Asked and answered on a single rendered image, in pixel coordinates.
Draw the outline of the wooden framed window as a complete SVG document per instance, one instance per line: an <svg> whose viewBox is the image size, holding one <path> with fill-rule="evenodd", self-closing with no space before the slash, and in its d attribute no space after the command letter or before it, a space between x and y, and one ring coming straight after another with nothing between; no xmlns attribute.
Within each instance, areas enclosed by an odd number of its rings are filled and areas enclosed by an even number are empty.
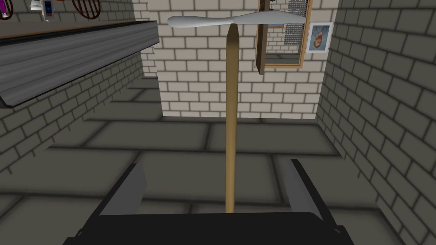
<svg viewBox="0 0 436 245"><path fill-rule="evenodd" d="M305 17L303 24L258 25L255 67L260 75L266 69L303 67L313 0L259 0L259 11L289 11Z"/></svg>

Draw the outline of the tan door leaf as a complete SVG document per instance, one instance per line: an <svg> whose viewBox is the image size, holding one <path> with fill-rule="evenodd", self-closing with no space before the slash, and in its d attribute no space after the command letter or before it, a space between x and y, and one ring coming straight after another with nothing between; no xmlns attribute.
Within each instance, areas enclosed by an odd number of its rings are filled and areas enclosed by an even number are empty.
<svg viewBox="0 0 436 245"><path fill-rule="evenodd" d="M235 159L238 111L239 33L231 24L226 46L226 183L225 212L235 209Z"/></svg>

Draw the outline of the grey counter with items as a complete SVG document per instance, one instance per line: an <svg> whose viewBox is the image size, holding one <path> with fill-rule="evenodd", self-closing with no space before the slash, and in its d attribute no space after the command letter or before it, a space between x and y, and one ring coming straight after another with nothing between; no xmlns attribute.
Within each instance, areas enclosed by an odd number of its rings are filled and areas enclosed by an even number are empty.
<svg viewBox="0 0 436 245"><path fill-rule="evenodd" d="M0 108L13 108L159 42L129 0L0 0Z"/></svg>

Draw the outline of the white framed wall picture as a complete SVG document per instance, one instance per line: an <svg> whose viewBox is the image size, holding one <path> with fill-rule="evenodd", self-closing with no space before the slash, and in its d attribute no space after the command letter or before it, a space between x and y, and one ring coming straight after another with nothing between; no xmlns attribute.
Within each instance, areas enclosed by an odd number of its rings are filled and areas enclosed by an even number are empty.
<svg viewBox="0 0 436 245"><path fill-rule="evenodd" d="M308 32L306 53L327 53L333 33L333 22L312 22Z"/></svg>

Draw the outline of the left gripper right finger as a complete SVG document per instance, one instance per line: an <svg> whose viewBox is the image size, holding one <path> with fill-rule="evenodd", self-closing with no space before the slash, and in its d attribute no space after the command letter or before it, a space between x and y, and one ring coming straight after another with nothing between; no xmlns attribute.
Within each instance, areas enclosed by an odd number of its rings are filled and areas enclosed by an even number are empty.
<svg viewBox="0 0 436 245"><path fill-rule="evenodd" d="M317 191L297 159L291 159L284 168L286 194L294 212L309 212L323 219L316 204Z"/></svg>

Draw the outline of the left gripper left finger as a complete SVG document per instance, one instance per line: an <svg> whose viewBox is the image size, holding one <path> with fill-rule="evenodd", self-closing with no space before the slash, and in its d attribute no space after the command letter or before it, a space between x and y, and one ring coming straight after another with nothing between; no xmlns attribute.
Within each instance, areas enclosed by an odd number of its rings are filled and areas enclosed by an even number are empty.
<svg viewBox="0 0 436 245"><path fill-rule="evenodd" d="M143 165L130 164L98 206L98 215L136 214L145 189Z"/></svg>

